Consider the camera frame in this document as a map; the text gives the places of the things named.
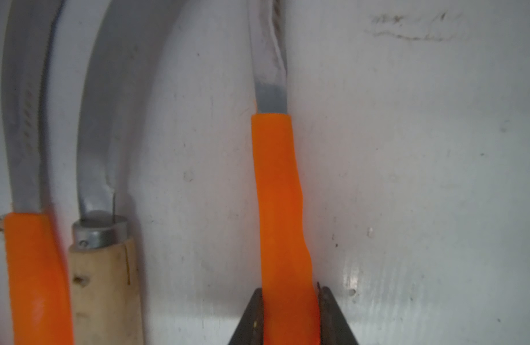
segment metal blade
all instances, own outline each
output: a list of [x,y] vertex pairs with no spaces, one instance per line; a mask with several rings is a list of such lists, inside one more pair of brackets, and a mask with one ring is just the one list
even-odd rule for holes
[[132,122],[144,112],[165,38],[186,0],[113,0],[100,27],[85,79],[77,143],[81,219],[77,249],[123,242],[127,219],[115,215],[126,184]]
[[248,0],[249,37],[258,113],[288,112],[281,0]]
[[1,103],[12,206],[47,204],[43,132],[49,51],[62,0],[13,0],[4,41]]

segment knife blade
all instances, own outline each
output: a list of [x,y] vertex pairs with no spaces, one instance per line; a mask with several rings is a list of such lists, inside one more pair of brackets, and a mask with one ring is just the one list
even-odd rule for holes
[[127,171],[127,124],[144,111],[156,60],[184,3],[113,0],[96,38],[79,117],[80,219],[68,253],[78,344],[143,343],[135,242],[115,198]]
[[67,273],[48,215],[43,122],[61,0],[13,0],[1,106],[13,212],[4,219],[14,343],[72,344]]
[[312,263],[303,237],[303,196],[286,96],[282,4],[248,0],[257,114],[253,160],[259,202],[263,343],[319,344]]

